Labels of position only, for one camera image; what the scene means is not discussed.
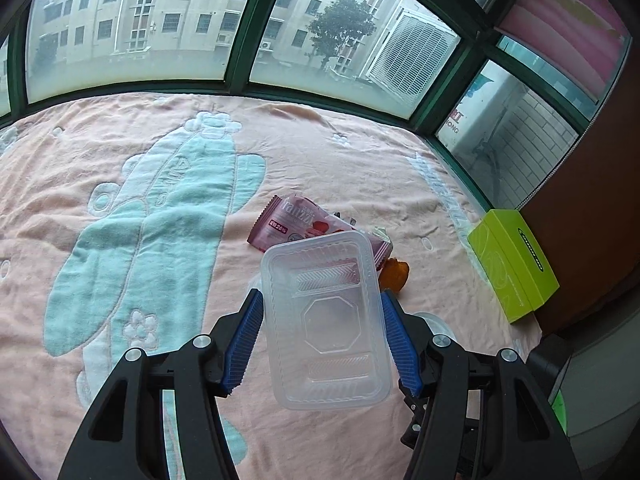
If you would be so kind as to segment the green perforated plastic basket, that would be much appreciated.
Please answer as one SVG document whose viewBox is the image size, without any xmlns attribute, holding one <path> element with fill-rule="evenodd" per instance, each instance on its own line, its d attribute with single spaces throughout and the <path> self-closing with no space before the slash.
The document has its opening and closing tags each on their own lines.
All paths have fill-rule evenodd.
<svg viewBox="0 0 640 480">
<path fill-rule="evenodd" d="M 551 402 L 551 408 L 562 430 L 567 432 L 566 405 L 561 390 L 556 393 L 553 401 Z"/>
</svg>

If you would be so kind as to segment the clear rectangular plastic container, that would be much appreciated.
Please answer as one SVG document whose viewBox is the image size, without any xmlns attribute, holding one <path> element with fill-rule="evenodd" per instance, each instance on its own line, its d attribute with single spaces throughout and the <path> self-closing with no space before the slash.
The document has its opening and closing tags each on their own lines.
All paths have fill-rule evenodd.
<svg viewBox="0 0 640 480">
<path fill-rule="evenodd" d="M 392 371 L 370 242 L 339 232 L 269 248 L 260 264 L 272 388 L 292 411 L 379 404 Z"/>
</svg>

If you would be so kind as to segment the lime green cardboard box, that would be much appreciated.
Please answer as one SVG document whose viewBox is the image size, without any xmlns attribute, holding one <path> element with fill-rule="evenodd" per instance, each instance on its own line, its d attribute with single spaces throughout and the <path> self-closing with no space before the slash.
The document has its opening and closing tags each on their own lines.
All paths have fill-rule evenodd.
<svg viewBox="0 0 640 480">
<path fill-rule="evenodd" d="M 522 215 L 491 209 L 468 236 L 506 319 L 514 323 L 542 307 L 560 288 Z"/>
</svg>

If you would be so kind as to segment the green window frame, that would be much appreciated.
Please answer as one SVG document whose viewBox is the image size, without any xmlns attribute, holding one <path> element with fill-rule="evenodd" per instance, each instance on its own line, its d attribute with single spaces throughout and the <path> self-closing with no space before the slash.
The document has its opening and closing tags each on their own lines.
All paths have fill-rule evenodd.
<svg viewBox="0 0 640 480">
<path fill-rule="evenodd" d="M 634 37 L 620 16 L 630 39 L 593 102 L 498 31 L 515 1 L 1 0 L 1 116 L 142 89 L 318 105 L 413 130 L 482 205 L 518 208 L 597 117 Z"/>
</svg>

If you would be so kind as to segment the pink towel blanket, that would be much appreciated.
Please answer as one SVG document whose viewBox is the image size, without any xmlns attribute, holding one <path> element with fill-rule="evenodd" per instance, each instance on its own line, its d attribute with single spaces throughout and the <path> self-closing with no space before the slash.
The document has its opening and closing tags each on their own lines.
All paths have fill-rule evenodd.
<svg viewBox="0 0 640 480">
<path fill-rule="evenodd" d="M 252 99 L 69 102 L 1 131 L 1 420 L 39 477 L 127 349 L 175 350 L 242 304 L 250 229 L 291 195 L 384 232 L 410 269 L 402 306 L 464 348 L 540 341 L 504 316 L 466 241 L 477 214 L 414 134 Z"/>
</svg>

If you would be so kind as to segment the pink patterned curtain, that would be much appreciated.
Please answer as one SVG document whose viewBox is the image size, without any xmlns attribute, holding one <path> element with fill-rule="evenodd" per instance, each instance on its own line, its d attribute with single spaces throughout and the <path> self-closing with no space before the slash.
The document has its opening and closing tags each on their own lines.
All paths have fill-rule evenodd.
<svg viewBox="0 0 640 480">
<path fill-rule="evenodd" d="M 608 0 L 516 0 L 498 31 L 541 56 L 598 102 L 630 32 Z"/>
</svg>

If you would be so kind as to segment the orange fruit peel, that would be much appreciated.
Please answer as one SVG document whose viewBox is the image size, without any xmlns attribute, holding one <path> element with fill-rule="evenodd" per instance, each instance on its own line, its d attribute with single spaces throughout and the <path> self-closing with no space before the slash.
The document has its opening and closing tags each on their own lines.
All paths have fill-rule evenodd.
<svg viewBox="0 0 640 480">
<path fill-rule="evenodd" d="M 384 290 L 389 289 L 395 295 L 398 295 L 408 281 L 409 272 L 408 263 L 396 258 L 388 258 L 378 276 L 380 291 L 384 292 Z"/>
</svg>

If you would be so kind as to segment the pink snack bag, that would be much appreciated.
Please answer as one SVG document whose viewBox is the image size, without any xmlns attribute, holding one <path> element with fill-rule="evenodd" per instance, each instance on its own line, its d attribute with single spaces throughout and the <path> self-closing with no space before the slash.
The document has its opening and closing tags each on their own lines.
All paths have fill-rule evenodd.
<svg viewBox="0 0 640 480">
<path fill-rule="evenodd" d="M 252 226 L 247 243 L 265 252 L 274 245 L 348 231 L 357 228 L 307 197 L 275 195 Z"/>
</svg>

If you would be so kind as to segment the white red wrapper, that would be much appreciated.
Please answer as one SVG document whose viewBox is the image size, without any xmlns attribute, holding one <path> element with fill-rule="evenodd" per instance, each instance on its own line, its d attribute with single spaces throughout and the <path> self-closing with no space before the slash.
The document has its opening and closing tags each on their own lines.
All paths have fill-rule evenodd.
<svg viewBox="0 0 640 480">
<path fill-rule="evenodd" d="M 375 226 L 371 233 L 377 237 L 379 237 L 381 240 L 384 240 L 384 242 L 390 244 L 392 242 L 392 240 L 390 239 L 390 236 L 387 234 L 386 229 L 384 228 L 380 228 L 379 226 Z"/>
</svg>

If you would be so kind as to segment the brown wooden cabinet panel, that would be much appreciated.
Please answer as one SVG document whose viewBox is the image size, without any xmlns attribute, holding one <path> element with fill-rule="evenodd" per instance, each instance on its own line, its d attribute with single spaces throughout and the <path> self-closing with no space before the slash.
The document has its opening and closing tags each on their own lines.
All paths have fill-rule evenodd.
<svg viewBox="0 0 640 480">
<path fill-rule="evenodd" d="M 639 48 L 598 116 L 522 215 L 559 289 L 536 312 L 546 334 L 639 283 Z"/>
</svg>

